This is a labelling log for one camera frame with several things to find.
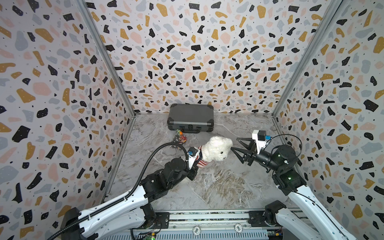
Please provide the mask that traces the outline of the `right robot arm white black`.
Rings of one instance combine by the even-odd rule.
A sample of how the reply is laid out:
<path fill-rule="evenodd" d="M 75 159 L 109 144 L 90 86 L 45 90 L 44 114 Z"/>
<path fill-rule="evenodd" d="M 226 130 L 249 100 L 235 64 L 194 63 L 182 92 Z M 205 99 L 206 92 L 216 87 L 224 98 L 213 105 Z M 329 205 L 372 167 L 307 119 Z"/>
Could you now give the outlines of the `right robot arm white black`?
<path fill-rule="evenodd" d="M 242 148 L 231 150 L 241 161 L 251 166 L 258 163 L 267 172 L 272 172 L 276 187 L 293 201 L 312 223 L 306 224 L 285 204 L 274 201 L 265 206 L 259 218 L 250 218 L 249 223 L 265 223 L 270 227 L 280 226 L 289 230 L 300 240 L 354 240 L 355 236 L 343 227 L 321 204 L 305 179 L 294 169 L 299 158 L 290 145 L 279 145 L 271 151 L 267 146 L 272 141 L 269 136 L 237 138 Z"/>

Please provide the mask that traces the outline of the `dark grey hard case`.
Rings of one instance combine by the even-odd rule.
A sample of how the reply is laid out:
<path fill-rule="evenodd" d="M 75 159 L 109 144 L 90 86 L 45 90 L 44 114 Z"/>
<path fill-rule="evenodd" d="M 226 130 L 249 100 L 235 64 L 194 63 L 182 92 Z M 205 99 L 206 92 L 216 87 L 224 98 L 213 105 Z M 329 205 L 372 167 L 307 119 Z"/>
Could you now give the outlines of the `dark grey hard case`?
<path fill-rule="evenodd" d="M 168 129 L 183 133 L 198 134 L 214 130 L 214 107 L 212 105 L 172 104 L 167 119 Z"/>

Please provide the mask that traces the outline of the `white teddy bear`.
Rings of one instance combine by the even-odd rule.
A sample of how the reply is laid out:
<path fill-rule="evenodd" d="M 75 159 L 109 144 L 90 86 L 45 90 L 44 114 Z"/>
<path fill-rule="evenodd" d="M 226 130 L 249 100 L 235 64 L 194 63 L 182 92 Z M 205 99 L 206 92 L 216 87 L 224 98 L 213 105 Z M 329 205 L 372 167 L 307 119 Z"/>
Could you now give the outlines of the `white teddy bear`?
<path fill-rule="evenodd" d="M 202 145 L 203 155 L 207 161 L 222 162 L 227 157 L 233 146 L 233 141 L 229 138 L 215 136 Z"/>

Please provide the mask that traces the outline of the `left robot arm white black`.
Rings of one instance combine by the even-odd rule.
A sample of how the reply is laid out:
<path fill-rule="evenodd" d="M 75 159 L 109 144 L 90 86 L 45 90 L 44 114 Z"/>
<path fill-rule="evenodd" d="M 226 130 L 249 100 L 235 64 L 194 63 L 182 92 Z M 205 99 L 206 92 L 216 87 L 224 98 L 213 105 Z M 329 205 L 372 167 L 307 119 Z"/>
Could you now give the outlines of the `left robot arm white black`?
<path fill-rule="evenodd" d="M 151 203 L 185 178 L 193 180 L 199 158 L 176 158 L 141 180 L 136 189 L 87 210 L 71 209 L 65 214 L 61 229 L 63 240 L 102 240 L 122 230 L 148 228 L 157 215 Z"/>

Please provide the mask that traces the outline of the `bag of colourful small parts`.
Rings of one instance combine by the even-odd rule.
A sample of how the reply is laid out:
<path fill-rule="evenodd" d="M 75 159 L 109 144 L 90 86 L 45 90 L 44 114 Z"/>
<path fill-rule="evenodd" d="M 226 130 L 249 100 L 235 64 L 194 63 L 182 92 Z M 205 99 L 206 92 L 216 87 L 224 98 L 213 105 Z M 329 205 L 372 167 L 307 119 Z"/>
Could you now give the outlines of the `bag of colourful small parts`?
<path fill-rule="evenodd" d="M 187 141 L 186 135 L 181 130 L 176 130 L 176 134 L 173 138 L 173 143 L 183 145 L 184 143 L 186 143 L 186 141 Z"/>

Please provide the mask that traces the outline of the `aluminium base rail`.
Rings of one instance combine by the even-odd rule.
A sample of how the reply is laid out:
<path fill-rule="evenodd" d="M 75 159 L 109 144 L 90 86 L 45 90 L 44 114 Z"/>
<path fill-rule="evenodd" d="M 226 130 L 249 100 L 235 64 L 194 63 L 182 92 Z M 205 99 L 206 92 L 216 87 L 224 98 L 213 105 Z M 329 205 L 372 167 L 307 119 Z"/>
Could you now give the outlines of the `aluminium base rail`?
<path fill-rule="evenodd" d="M 295 240 L 280 225 L 264 223 L 263 209 L 158 211 L 148 229 L 121 230 L 110 240 Z"/>

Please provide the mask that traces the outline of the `red white striped knitted sweater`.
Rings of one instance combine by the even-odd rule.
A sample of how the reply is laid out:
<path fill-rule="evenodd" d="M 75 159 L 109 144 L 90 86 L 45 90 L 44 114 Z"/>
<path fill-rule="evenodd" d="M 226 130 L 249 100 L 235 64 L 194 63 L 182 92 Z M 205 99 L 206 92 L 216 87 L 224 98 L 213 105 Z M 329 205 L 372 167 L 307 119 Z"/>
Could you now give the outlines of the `red white striped knitted sweater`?
<path fill-rule="evenodd" d="M 195 162 L 194 162 L 194 166 L 197 166 L 198 168 L 201 168 L 201 169 L 205 168 L 207 165 L 209 165 L 211 163 L 211 161 L 205 160 L 202 147 L 203 146 L 198 147 L 199 156 L 195 159 Z"/>

